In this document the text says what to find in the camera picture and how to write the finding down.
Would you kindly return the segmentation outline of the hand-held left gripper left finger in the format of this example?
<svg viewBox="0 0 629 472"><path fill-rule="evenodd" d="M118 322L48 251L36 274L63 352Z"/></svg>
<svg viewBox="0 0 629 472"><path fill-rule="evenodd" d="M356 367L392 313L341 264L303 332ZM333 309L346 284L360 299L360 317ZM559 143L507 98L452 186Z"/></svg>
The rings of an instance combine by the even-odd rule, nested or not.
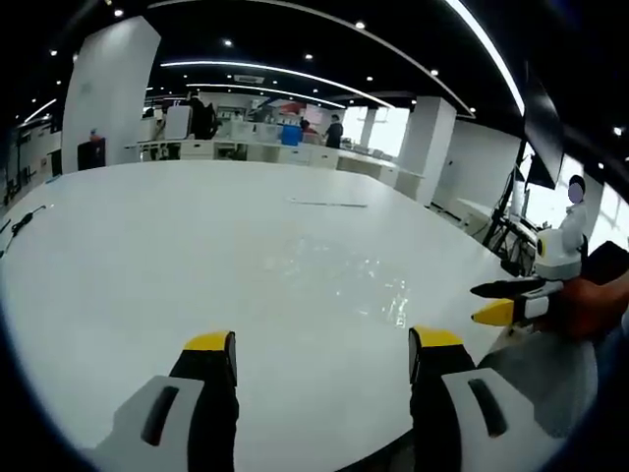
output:
<svg viewBox="0 0 629 472"><path fill-rule="evenodd" d="M235 332L205 333L117 409L85 455L97 471L233 471L238 418Z"/></svg>

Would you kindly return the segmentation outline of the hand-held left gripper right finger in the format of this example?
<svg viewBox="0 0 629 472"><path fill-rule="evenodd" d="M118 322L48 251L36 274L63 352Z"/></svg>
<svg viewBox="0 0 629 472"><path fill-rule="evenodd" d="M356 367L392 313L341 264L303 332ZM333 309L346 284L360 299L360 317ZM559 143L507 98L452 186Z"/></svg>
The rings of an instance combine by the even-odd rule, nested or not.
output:
<svg viewBox="0 0 629 472"><path fill-rule="evenodd" d="M408 342L416 471L540 469L531 402L448 330L415 325Z"/></svg>

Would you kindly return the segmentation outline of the person's right hand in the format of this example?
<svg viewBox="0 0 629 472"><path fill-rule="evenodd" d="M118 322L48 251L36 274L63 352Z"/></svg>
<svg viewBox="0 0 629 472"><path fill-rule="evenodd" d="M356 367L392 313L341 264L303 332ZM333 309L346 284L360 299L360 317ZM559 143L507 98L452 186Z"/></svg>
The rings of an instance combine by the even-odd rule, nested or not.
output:
<svg viewBox="0 0 629 472"><path fill-rule="evenodd" d="M535 328L574 340L592 339L618 325L627 310L627 272L604 285L576 278L559 293L559 312L540 318Z"/></svg>

